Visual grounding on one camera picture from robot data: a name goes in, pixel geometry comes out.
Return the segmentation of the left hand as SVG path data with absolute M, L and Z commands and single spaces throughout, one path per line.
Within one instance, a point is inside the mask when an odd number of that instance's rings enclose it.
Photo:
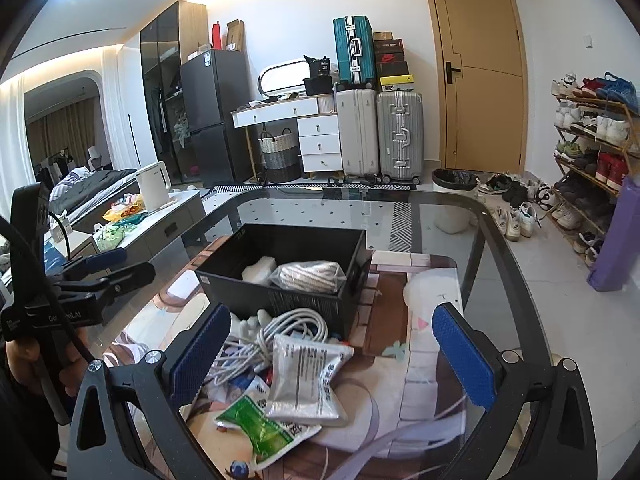
M 87 369 L 87 361 L 70 342 L 65 348 L 68 365 L 60 371 L 58 378 L 65 387 L 68 396 L 77 396 L 82 378 Z M 17 382 L 42 393 L 40 379 L 36 372 L 36 363 L 40 358 L 39 344 L 35 340 L 9 341 L 6 343 L 6 358 L 9 370 Z

